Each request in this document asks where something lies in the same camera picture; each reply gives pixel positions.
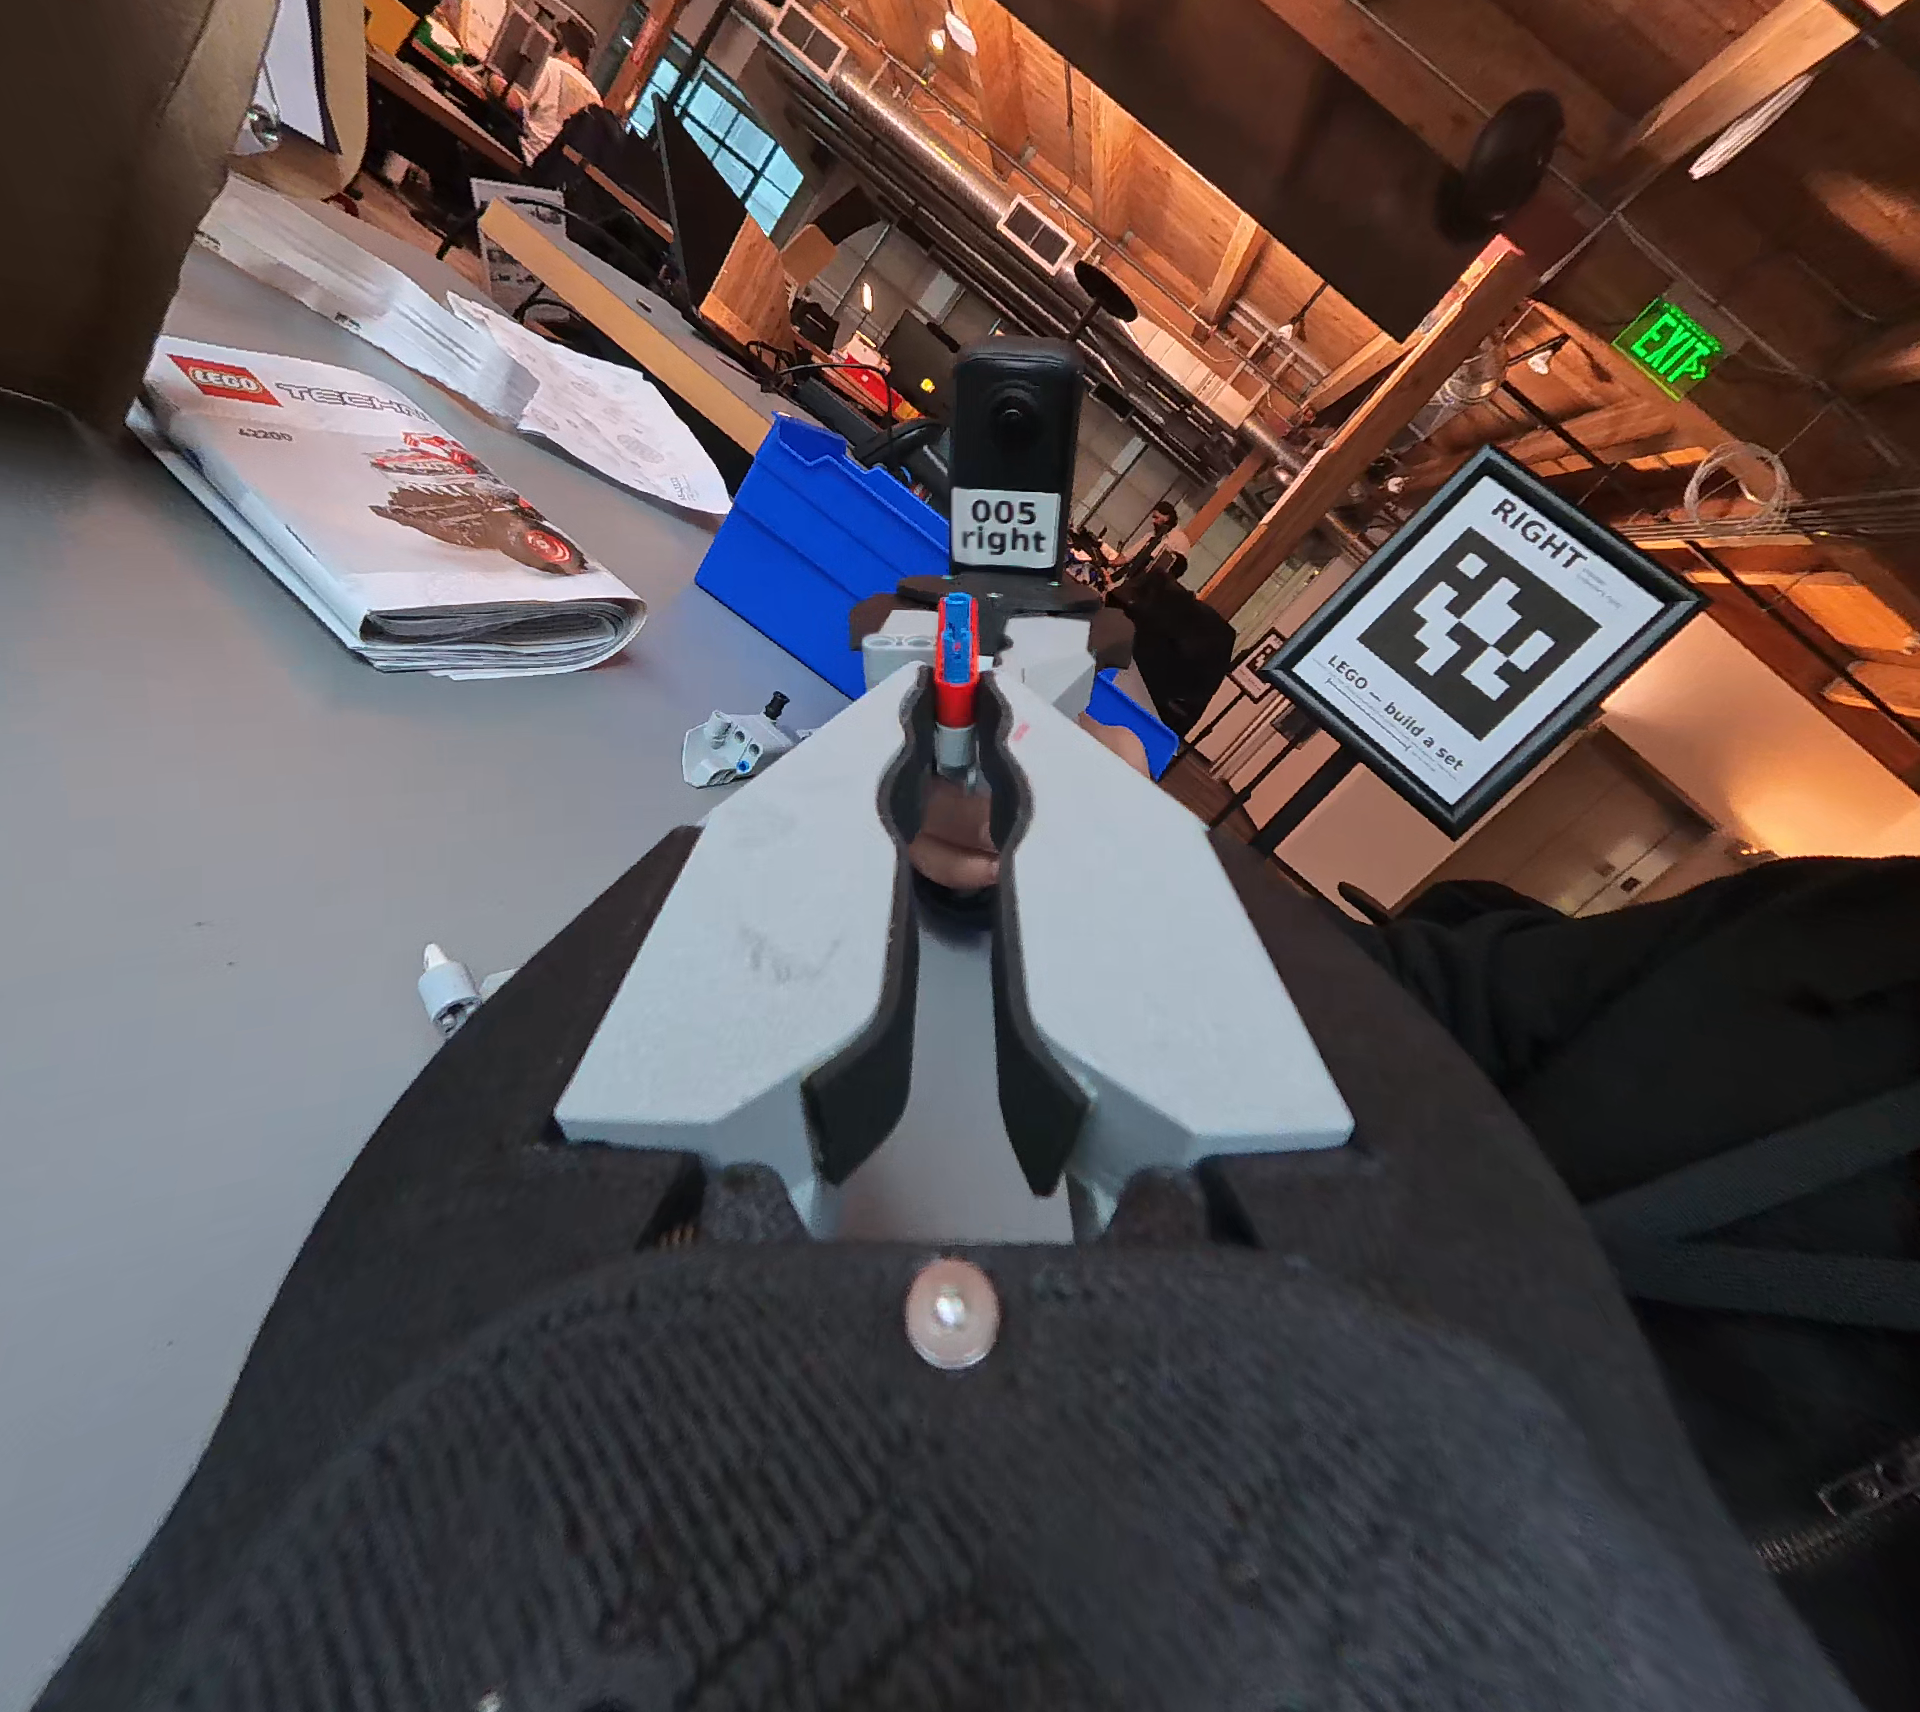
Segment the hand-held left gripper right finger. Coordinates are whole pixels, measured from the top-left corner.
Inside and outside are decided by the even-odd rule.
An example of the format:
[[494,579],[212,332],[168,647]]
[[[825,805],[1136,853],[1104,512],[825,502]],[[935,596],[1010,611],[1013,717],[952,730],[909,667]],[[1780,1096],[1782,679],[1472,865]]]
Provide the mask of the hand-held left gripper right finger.
[[1013,675],[982,679],[995,1093],[1099,1240],[1143,1171],[1345,1150],[1354,1116],[1210,833]]

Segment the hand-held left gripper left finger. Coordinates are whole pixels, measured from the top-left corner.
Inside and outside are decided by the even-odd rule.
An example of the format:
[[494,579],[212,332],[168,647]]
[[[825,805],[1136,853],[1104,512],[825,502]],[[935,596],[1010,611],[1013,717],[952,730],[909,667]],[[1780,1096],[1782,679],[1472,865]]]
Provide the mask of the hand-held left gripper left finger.
[[707,813],[556,1105],[569,1144],[768,1166],[809,1233],[842,1226],[910,1096],[920,775],[910,663]]

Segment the red toy brick beam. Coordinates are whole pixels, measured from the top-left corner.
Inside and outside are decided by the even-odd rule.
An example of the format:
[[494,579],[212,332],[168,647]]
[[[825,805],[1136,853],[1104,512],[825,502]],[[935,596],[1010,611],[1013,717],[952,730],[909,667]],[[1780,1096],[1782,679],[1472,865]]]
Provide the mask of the red toy brick beam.
[[931,653],[931,762],[963,792],[977,770],[977,600],[952,591],[941,600]]

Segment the grey toy brick assembly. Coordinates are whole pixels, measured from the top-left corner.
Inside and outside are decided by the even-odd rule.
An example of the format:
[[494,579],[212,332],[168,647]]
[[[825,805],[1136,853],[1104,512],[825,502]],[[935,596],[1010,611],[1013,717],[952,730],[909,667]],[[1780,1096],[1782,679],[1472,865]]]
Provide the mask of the grey toy brick assembly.
[[723,712],[686,730],[683,780],[686,786],[728,786],[757,777],[809,739],[807,727],[768,725],[757,712]]

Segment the person's right forearm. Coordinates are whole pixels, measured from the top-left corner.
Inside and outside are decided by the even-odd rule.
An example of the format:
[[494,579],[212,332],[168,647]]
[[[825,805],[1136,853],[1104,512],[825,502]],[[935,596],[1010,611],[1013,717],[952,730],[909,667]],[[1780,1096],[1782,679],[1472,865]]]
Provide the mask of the person's right forearm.
[[1616,915],[1350,940],[1486,1068],[1579,1201],[1916,1082],[1916,861],[1766,861]]

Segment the person's right hand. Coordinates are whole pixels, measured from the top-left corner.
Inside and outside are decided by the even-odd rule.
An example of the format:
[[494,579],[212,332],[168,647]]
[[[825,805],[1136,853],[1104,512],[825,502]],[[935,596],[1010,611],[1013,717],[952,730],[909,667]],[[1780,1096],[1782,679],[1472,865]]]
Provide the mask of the person's right hand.
[[993,792],[968,786],[935,775],[921,793],[921,830],[909,843],[909,861],[931,891],[976,895],[1000,884],[1000,847],[993,837]]

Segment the black office chair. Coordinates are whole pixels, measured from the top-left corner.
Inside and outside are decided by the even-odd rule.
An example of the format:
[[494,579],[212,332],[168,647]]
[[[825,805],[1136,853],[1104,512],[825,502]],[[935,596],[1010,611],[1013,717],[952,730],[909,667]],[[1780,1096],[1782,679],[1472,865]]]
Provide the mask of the black office chair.
[[1111,600],[1136,629],[1136,667],[1159,717],[1190,735],[1236,663],[1236,623],[1172,574],[1140,577]]

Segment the blue plastic bin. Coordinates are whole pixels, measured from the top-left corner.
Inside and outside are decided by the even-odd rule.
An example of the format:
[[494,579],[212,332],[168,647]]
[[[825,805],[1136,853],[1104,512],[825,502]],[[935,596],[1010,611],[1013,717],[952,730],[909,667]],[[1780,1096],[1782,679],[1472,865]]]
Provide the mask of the blue plastic bin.
[[866,695],[861,600],[950,574],[950,519],[861,466],[842,432],[779,416],[696,582],[836,695]]

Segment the printed white paper sheet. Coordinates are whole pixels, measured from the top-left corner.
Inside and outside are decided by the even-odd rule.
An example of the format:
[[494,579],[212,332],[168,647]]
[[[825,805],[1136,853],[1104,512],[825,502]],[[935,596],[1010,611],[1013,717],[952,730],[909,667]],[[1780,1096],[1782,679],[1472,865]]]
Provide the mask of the printed white paper sheet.
[[646,373],[580,354],[457,293],[448,294],[448,311],[482,326],[536,381],[516,416],[526,436],[696,519],[717,523],[732,511],[713,457]]

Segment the black monitor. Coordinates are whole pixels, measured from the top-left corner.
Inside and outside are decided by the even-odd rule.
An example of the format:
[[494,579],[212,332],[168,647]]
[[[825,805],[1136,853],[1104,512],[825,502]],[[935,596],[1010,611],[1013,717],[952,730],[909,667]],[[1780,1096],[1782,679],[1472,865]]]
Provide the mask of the black monitor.
[[723,280],[750,210],[686,121],[663,95],[656,95],[652,108],[683,311],[696,315]]

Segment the framed marker sign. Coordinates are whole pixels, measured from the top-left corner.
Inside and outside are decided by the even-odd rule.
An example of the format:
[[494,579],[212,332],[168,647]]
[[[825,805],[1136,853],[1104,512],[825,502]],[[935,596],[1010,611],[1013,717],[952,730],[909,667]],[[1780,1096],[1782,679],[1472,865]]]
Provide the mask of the framed marker sign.
[[1481,450],[1256,679],[1463,837],[1704,611],[1651,551]]

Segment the instruction booklet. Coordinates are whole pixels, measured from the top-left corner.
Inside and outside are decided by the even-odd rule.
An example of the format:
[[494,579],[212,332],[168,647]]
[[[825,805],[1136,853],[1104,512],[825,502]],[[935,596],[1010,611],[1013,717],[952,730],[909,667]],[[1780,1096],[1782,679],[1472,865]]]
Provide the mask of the instruction booklet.
[[532,499],[352,368],[162,333],[132,429],[377,671],[585,671],[646,623]]

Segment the white instruction sheets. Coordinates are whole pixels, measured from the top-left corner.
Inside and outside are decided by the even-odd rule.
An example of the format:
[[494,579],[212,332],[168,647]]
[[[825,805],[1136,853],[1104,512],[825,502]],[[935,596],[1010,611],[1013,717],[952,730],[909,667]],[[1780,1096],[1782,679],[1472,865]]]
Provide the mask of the white instruction sheets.
[[203,210],[197,244],[502,425],[516,425],[539,395],[536,373],[491,332],[491,305],[460,293],[433,294],[322,205],[233,177]]

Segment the green exit sign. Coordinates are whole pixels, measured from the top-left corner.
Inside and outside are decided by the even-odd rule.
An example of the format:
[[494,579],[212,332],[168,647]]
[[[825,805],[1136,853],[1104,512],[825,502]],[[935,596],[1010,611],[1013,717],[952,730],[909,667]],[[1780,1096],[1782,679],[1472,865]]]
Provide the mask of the green exit sign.
[[1728,354],[1725,333],[1667,294],[1647,304],[1612,336],[1612,349],[1672,400],[1685,400],[1700,384],[1714,381]]

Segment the opened cardboard box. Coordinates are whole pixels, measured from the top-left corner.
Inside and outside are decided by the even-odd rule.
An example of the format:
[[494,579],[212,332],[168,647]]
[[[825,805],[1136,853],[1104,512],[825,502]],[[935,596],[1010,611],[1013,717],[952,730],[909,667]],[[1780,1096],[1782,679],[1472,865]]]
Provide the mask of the opened cardboard box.
[[3,395],[112,429],[258,95],[278,0],[3,0]]

